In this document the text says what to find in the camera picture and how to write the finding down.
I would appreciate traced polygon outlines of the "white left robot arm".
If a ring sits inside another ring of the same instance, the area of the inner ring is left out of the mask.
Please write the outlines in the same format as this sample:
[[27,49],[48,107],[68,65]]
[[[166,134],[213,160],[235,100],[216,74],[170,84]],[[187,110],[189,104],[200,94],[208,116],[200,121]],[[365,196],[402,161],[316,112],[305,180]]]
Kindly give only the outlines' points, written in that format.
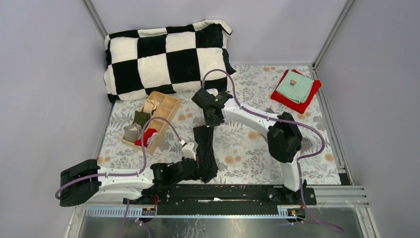
[[95,159],[83,161],[60,173],[56,198],[61,207],[86,202],[118,202],[124,199],[152,201],[152,188],[177,184],[184,180],[203,180],[203,171],[194,159],[177,163],[154,163],[143,170],[110,169]]

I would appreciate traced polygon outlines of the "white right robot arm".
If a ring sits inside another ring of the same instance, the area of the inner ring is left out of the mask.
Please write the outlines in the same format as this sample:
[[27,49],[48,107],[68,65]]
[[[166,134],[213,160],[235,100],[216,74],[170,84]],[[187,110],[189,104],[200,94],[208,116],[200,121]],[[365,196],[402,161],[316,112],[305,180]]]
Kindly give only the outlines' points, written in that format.
[[210,102],[197,102],[196,105],[203,110],[205,123],[209,126],[218,126],[225,120],[241,123],[262,134],[268,143],[268,151],[272,158],[280,162],[284,177],[284,198],[290,204],[297,204],[304,197],[299,182],[297,158],[301,154],[302,134],[295,124],[276,121],[293,120],[291,114],[284,112],[281,115],[270,114],[249,109],[247,112],[240,108],[234,99],[228,99],[222,104],[221,99]]

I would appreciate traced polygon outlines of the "grey striped underwear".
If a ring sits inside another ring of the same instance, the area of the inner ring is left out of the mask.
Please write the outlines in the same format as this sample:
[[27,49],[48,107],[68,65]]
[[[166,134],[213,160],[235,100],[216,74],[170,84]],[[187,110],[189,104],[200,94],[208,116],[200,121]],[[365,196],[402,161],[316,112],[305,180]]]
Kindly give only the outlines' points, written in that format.
[[[271,108],[266,108],[265,112],[267,113],[275,113]],[[268,143],[268,139],[266,136],[263,136],[266,143]],[[311,139],[308,137],[303,137],[301,141],[301,153],[302,154],[308,154],[308,153],[314,153],[314,150],[317,149],[317,140]]]

